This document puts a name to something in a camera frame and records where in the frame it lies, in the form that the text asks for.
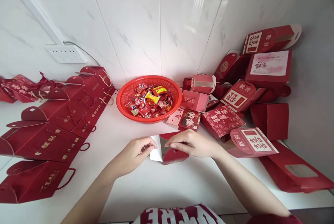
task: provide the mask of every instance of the white countertop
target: white countertop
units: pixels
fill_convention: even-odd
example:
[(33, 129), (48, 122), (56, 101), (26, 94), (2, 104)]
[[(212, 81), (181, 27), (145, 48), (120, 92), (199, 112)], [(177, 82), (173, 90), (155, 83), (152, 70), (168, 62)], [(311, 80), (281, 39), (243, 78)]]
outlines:
[[(77, 170), (71, 182), (56, 191), (52, 198), (23, 204), (0, 204), (0, 223), (60, 223), (105, 165), (130, 139), (175, 132), (174, 128), (164, 122), (141, 124), (131, 121), (121, 115), (116, 104), (105, 109), (96, 126), (97, 130), (87, 139), (91, 147), (85, 152), (79, 152), (71, 164)], [(199, 132), (210, 137), (203, 127)], [(0, 171), (0, 181), (6, 177), (7, 169), (19, 160), (13, 158), (5, 165)], [(334, 206), (334, 196), (329, 191), (285, 193), (278, 189), (257, 158), (238, 161), (288, 209)], [(147, 158), (138, 169), (115, 182), (100, 222), (133, 221), (148, 207), (185, 207), (200, 202), (217, 214), (246, 212), (213, 160), (190, 157), (184, 162), (164, 166)]]

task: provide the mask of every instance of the cartoon couple illustration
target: cartoon couple illustration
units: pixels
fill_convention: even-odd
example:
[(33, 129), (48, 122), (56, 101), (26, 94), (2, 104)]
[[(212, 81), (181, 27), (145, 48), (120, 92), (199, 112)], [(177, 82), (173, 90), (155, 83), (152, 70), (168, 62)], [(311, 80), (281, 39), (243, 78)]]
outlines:
[(269, 73), (271, 73), (271, 71), (266, 68), (267, 65), (265, 64), (265, 62), (259, 61), (255, 66), (256, 66), (256, 69), (253, 71), (255, 73), (258, 73), (258, 74), (269, 74)]
[(183, 127), (196, 130), (198, 128), (198, 117), (200, 113), (194, 112), (192, 110), (187, 110), (183, 118), (180, 120), (180, 124)]

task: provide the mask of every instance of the person's right hand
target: person's right hand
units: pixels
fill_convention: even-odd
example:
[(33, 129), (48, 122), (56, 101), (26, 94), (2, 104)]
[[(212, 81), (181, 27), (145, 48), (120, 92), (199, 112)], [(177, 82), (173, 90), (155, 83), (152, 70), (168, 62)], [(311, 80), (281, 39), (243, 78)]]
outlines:
[(218, 143), (203, 137), (191, 129), (171, 137), (165, 147), (169, 146), (196, 157), (217, 158), (222, 152), (225, 152)]

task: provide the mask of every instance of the white corner trim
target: white corner trim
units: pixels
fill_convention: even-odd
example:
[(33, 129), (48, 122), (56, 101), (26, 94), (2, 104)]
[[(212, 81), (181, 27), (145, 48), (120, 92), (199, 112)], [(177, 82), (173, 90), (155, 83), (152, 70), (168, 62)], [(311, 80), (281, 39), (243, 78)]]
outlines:
[(58, 28), (53, 24), (53, 22), (48, 18), (48, 16), (41, 9), (40, 5), (36, 0), (22, 0), (28, 9), (33, 13), (39, 23), (43, 26), (46, 32), (54, 40), (57, 45), (63, 45), (63, 36), (58, 30)]

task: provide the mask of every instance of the hand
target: hand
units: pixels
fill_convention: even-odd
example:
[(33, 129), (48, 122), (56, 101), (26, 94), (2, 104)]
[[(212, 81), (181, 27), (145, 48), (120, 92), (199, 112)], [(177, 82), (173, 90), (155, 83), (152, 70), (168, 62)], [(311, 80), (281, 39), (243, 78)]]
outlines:
[(165, 147), (181, 150), (196, 157), (217, 158), (225, 150), (216, 142), (188, 129), (170, 138)]
[(157, 144), (151, 137), (132, 139), (116, 157), (109, 162), (106, 168), (119, 178), (134, 171)]

